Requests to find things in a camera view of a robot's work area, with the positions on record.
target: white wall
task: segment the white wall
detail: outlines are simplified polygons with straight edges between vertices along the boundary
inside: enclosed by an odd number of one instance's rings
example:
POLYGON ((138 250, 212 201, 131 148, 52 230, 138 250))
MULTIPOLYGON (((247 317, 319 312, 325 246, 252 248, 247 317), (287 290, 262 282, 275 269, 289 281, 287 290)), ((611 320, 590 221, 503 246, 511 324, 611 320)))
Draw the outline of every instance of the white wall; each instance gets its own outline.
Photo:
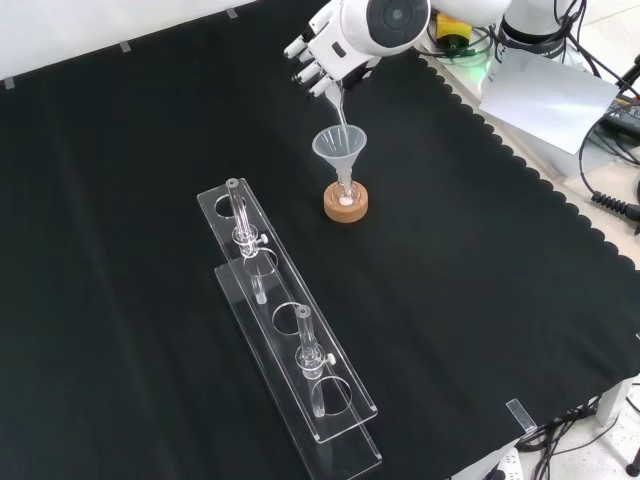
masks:
POLYGON ((0 79, 250 1, 0 0, 0 79))

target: table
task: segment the table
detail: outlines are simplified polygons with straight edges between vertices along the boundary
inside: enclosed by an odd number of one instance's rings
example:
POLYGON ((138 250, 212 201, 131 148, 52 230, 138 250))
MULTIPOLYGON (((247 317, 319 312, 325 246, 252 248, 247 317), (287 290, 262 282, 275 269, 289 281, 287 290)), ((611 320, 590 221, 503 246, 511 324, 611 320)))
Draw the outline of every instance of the table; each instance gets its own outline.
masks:
POLYGON ((326 219, 310 143, 333 112, 281 58, 322 2, 294 3, 0 92, 7 477, 303 477, 213 275, 196 195, 233 176, 379 408, 367 478, 449 477, 522 434, 507 401, 542 424, 640 369, 630 263, 410 54, 347 99, 370 210, 326 219))

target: transparent funnel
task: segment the transparent funnel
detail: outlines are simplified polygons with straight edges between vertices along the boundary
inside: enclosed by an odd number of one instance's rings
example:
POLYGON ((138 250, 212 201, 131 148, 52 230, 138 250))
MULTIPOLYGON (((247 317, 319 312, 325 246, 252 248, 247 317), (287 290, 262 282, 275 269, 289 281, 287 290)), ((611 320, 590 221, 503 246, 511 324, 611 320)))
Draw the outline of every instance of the transparent funnel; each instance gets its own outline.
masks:
POLYGON ((335 125, 313 139, 313 151, 338 173, 338 185, 333 194, 341 205, 349 206, 358 201, 360 193, 351 182, 351 167, 366 144, 367 134, 355 125, 335 125))

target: acrylic stand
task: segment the acrylic stand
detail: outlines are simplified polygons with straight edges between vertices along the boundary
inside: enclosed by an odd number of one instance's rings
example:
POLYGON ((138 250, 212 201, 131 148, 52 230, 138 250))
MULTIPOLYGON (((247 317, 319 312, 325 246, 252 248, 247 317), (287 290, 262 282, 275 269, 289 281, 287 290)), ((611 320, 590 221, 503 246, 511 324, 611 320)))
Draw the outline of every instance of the acrylic stand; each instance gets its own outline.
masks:
POLYGON ((230 179, 198 201, 228 262, 218 281, 311 478, 379 465, 364 427, 378 410, 248 184, 230 179))

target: white paper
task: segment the white paper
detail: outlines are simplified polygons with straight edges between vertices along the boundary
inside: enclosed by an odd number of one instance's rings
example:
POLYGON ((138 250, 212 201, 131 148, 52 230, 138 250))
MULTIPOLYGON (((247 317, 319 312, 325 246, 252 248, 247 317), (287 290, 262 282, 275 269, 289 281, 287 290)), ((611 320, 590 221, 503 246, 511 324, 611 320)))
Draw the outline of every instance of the white paper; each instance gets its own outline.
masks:
POLYGON ((480 109, 573 155, 617 93, 590 73, 510 48, 480 109))

